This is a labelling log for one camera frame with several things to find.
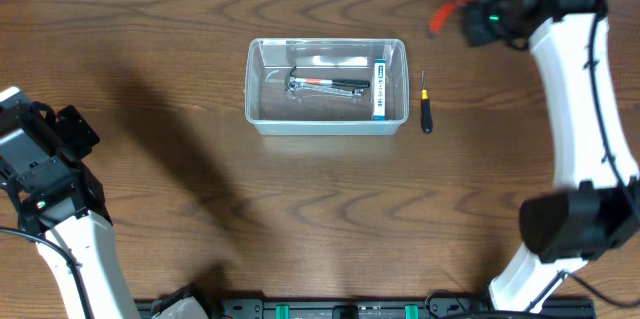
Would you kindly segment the orange handled pliers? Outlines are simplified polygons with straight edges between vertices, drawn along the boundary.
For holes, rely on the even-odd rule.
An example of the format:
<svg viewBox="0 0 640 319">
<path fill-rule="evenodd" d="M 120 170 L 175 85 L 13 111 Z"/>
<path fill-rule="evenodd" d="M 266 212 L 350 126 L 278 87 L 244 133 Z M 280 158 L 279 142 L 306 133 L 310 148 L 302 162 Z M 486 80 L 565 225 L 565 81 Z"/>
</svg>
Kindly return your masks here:
<svg viewBox="0 0 640 319">
<path fill-rule="evenodd" d="M 460 7 L 465 6 L 469 0 L 446 0 L 433 14 L 428 24 L 430 37 L 438 36 L 449 17 Z"/>
</svg>

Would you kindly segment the black yellow screwdriver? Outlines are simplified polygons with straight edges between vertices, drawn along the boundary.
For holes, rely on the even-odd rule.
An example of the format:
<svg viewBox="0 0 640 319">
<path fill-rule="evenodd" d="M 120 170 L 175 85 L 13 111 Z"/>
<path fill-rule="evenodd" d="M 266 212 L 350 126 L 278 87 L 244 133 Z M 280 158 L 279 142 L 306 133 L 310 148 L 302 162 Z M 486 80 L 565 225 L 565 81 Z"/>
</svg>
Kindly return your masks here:
<svg viewBox="0 0 640 319">
<path fill-rule="evenodd" d="M 431 134 L 433 131 L 433 119 L 431 113 L 431 105 L 428 94 L 428 89 L 426 87 L 425 81 L 425 72 L 421 72 L 421 117 L 420 124 L 421 129 L 425 134 Z"/>
</svg>

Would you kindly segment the white blue small box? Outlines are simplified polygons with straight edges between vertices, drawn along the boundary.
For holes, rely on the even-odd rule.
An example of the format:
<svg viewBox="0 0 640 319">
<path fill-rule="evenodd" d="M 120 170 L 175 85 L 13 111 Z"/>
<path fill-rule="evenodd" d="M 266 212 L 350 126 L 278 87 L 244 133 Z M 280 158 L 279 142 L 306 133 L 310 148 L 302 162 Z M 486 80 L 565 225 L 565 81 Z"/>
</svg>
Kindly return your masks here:
<svg viewBox="0 0 640 319">
<path fill-rule="evenodd" d="M 386 61 L 384 59 L 376 59 L 374 62 L 371 89 L 372 119 L 382 121 L 386 116 Z"/>
</svg>

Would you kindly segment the silver double ended wrench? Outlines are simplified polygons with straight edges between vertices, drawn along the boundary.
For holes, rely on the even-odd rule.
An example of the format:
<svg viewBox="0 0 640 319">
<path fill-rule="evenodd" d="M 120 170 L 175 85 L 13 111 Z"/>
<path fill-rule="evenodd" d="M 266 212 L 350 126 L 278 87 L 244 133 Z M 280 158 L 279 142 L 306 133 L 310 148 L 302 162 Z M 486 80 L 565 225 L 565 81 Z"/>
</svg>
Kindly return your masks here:
<svg viewBox="0 0 640 319">
<path fill-rule="evenodd" d="M 285 89 L 289 92 L 298 92 L 300 90 L 311 90 L 324 94 L 330 94 L 342 97 L 362 97 L 366 90 L 370 88 L 367 81 L 340 81 L 340 80 L 319 80 L 311 82 L 307 80 L 294 80 L 285 85 Z"/>
</svg>

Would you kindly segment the black orange hammer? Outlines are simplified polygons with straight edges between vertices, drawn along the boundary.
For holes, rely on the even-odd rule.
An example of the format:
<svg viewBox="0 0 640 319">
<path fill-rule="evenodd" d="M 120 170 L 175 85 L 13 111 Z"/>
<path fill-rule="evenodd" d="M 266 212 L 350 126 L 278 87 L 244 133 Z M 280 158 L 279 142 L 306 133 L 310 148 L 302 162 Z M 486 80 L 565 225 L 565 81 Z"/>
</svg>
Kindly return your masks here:
<svg viewBox="0 0 640 319">
<path fill-rule="evenodd" d="M 297 66 L 294 65 L 285 80 L 285 91 L 294 93 L 302 89 L 312 90 L 325 94 L 338 96 L 363 96 L 371 83 L 367 80 L 358 79 L 322 79 L 299 77 L 296 75 Z"/>
</svg>

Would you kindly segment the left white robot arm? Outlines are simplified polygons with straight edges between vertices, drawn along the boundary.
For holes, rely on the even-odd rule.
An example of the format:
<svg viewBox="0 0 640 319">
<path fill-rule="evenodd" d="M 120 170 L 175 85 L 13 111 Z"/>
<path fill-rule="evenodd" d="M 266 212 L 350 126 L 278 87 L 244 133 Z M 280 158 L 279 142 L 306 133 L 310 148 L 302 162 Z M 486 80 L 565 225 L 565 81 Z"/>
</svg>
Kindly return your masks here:
<svg viewBox="0 0 640 319">
<path fill-rule="evenodd" d="M 78 110 L 1 93 L 1 188 L 13 234 L 35 243 L 71 318 L 136 318 L 102 184 L 84 164 L 99 137 Z"/>
</svg>

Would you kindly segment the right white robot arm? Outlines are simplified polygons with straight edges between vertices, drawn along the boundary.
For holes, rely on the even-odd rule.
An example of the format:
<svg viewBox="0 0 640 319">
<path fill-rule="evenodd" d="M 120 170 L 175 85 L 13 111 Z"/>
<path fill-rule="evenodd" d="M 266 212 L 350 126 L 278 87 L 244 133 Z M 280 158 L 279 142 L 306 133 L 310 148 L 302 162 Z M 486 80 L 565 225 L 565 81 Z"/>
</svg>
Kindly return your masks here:
<svg viewBox="0 0 640 319">
<path fill-rule="evenodd" d="M 588 263 L 639 229 L 639 166 L 619 117 L 608 58 L 607 0 L 473 0 L 467 43 L 530 53 L 544 87 L 554 146 L 552 193 L 519 210 L 522 239 L 488 286 L 492 313 L 538 316 Z"/>
</svg>

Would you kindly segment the clear plastic container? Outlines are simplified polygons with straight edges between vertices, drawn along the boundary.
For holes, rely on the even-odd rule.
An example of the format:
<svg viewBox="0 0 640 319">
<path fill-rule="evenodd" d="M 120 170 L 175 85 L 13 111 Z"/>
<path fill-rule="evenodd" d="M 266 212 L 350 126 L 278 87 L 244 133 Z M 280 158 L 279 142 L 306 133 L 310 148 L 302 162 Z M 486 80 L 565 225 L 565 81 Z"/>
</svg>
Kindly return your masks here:
<svg viewBox="0 0 640 319">
<path fill-rule="evenodd" d="M 362 97 L 285 91 L 299 77 L 371 83 L 376 59 L 386 61 L 386 116 L 372 119 L 371 87 Z M 258 38 L 248 49 L 245 116 L 262 135 L 393 135 L 409 117 L 409 72 L 399 39 Z"/>
</svg>

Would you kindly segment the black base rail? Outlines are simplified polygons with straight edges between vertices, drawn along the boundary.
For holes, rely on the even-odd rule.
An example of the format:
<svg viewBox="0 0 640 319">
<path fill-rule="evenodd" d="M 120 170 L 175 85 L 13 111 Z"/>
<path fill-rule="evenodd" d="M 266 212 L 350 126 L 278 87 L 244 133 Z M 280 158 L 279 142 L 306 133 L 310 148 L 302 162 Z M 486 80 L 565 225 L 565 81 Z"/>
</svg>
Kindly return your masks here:
<svg viewBox="0 0 640 319">
<path fill-rule="evenodd" d="M 152 318 L 153 307 L 161 300 L 136 300 L 142 318 Z M 373 318 L 444 318 L 451 315 L 487 311 L 490 305 L 482 299 L 462 296 L 454 299 L 435 294 L 426 300 L 377 301 L 277 301 L 259 298 L 226 299 L 213 306 L 212 318 L 234 319 L 373 319 Z M 596 319 L 590 299 L 547 299 L 539 313 L 542 316 L 570 319 Z"/>
</svg>

